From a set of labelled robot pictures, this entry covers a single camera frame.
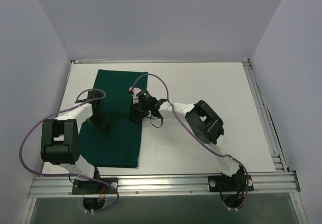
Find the green surgical cloth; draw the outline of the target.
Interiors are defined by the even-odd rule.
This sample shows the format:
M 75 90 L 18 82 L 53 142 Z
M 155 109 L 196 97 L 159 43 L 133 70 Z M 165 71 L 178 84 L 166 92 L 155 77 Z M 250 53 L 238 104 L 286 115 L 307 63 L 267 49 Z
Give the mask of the green surgical cloth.
M 142 123 L 131 122 L 129 88 L 147 87 L 147 76 L 143 72 L 113 71 L 100 69 L 94 88 L 103 90 L 102 112 L 109 117 L 109 130 L 99 131 L 92 124 L 82 124 L 80 130 L 81 155 L 96 167 L 136 168 L 141 144 Z

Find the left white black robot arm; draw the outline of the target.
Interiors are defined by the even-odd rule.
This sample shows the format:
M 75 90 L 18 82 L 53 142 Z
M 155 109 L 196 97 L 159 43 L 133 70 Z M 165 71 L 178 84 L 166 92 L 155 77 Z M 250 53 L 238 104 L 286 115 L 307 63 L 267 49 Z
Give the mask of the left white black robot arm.
M 91 124 L 96 130 L 108 132 L 110 118 L 101 111 L 106 93 L 100 89 L 88 89 L 85 99 L 76 98 L 70 110 L 62 111 L 54 119 L 42 123 L 41 159 L 76 174 L 84 180 L 83 187 L 89 193 L 97 193 L 102 186 L 100 173 L 81 155 L 79 132 L 83 123 Z

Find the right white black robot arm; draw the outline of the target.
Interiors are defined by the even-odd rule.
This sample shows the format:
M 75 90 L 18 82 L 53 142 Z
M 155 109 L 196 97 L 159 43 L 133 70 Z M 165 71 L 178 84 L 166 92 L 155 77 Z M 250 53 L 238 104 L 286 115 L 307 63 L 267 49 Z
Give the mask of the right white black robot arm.
M 130 121 L 150 119 L 176 119 L 182 122 L 192 136 L 196 137 L 212 152 L 222 175 L 224 186 L 235 190 L 242 183 L 245 169 L 233 157 L 233 152 L 228 146 L 224 136 L 222 119 L 203 100 L 195 104 L 169 103 L 167 99 L 156 99 L 148 90 L 131 87 L 129 94 L 132 96 L 130 103 Z

